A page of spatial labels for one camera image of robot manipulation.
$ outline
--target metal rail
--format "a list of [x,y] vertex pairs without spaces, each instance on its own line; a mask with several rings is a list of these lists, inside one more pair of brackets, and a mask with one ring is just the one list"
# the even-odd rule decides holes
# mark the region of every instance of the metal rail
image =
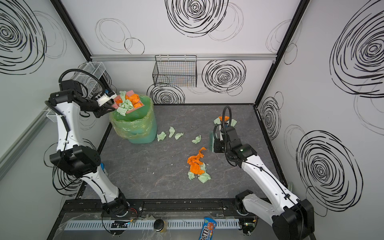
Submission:
[[211,61],[211,60],[272,60],[277,57],[275,53],[239,53],[239,54],[117,54],[117,55],[92,55],[92,61],[155,61],[155,56],[161,55],[162,59],[169,61]]

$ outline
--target black wire basket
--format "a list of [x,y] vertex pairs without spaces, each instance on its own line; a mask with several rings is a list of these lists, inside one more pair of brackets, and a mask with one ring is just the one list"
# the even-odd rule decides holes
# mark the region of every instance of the black wire basket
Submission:
[[169,83],[178,87],[197,87],[196,55],[156,55],[152,78],[155,86]]

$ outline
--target trash can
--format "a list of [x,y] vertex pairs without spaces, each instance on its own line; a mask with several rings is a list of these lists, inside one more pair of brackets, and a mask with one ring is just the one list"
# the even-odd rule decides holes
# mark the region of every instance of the trash can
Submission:
[[153,102],[146,95],[139,94],[139,97],[144,104],[143,107],[125,116],[113,111],[110,113],[109,119],[113,129],[120,137],[128,139],[131,143],[150,143],[155,140],[157,132]]

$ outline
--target black metal frame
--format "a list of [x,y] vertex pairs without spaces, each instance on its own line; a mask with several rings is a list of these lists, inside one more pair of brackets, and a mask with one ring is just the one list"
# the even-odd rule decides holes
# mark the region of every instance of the black metal frame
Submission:
[[[60,0],[50,0],[53,6],[55,7],[57,13],[59,14],[60,18],[66,25],[68,31],[70,32],[71,36],[73,37],[75,43],[79,47],[80,51],[84,55],[85,59],[87,61],[92,61],[91,59],[91,53],[88,50],[85,42],[83,41],[82,37],[80,36],[79,32],[77,31],[74,23],[72,22],[71,18],[69,17],[68,12],[66,11],[64,5]],[[297,7],[297,10],[295,12],[295,15],[293,16],[293,19],[290,23],[290,26],[288,28],[288,31],[286,32],[284,39],[282,41],[282,44],[277,52],[277,58],[276,61],[272,64],[271,68],[269,69],[269,72],[267,74],[267,77],[264,80],[264,83],[261,87],[261,90],[256,98],[255,103],[244,103],[244,104],[178,104],[178,105],[253,105],[257,120],[260,124],[260,127],[262,129],[264,139],[267,143],[268,149],[270,151],[273,163],[275,165],[277,174],[280,178],[280,181],[287,186],[287,182],[285,180],[284,174],[281,170],[279,161],[277,159],[276,153],[273,149],[272,142],[270,141],[268,134],[266,132],[265,126],[260,118],[260,114],[258,113],[257,107],[259,103],[261,102],[262,97],[264,96],[267,87],[270,83],[270,81],[273,78],[274,73],[276,72],[276,69],[281,61],[281,59],[284,56],[284,52],[286,51],[286,48],[289,45],[290,39],[292,38],[300,20],[303,16],[305,9],[308,5],[310,0],[301,0],[299,3],[299,6]],[[111,131],[112,124],[109,124],[107,127],[107,130],[105,131],[105,134],[102,138],[102,141],[98,147],[98,152],[101,153],[105,141],[109,135],[109,132]],[[48,240],[53,239],[56,229],[59,227],[64,214],[65,213],[73,213],[73,212],[102,212],[102,203],[100,200],[84,200],[80,199],[84,189],[86,187],[86,184],[83,182],[83,184],[80,187],[80,190],[76,196],[76,199],[73,200],[67,200],[62,207],[61,212],[59,213],[59,216],[52,227],[52,230],[48,236]],[[253,218],[254,215],[248,215],[248,216],[241,216],[237,214],[236,208],[235,208],[235,199],[128,199],[128,201],[131,203],[132,207],[135,208],[139,216],[141,214],[145,213],[146,211],[156,211],[156,212],[211,212],[211,211],[219,211],[223,216],[234,216],[236,218],[239,218],[241,220],[247,220],[249,218]]]

